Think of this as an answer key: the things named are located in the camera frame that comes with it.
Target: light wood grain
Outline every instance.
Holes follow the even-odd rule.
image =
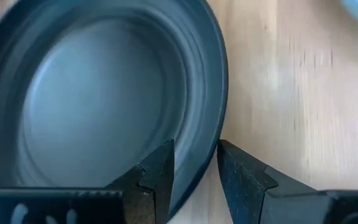
[[[314,188],[358,189],[357,22],[337,0],[208,2],[229,60],[222,137]],[[230,222],[214,157],[170,223]]]

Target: wooden surface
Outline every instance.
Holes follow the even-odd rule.
[[[229,60],[222,138],[316,189],[358,189],[357,22],[338,0],[209,3]],[[214,157],[170,223],[230,222]]]

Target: black plastic tool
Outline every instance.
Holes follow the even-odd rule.
[[[0,189],[0,223],[166,223],[173,152],[166,142],[104,189]]]
[[[234,224],[358,223],[358,191],[317,191],[227,141],[218,167]]]

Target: wooden table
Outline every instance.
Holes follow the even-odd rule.
[[[209,3],[229,60],[222,138],[316,189],[358,189],[357,22],[338,0]],[[230,222],[214,157],[170,223]]]

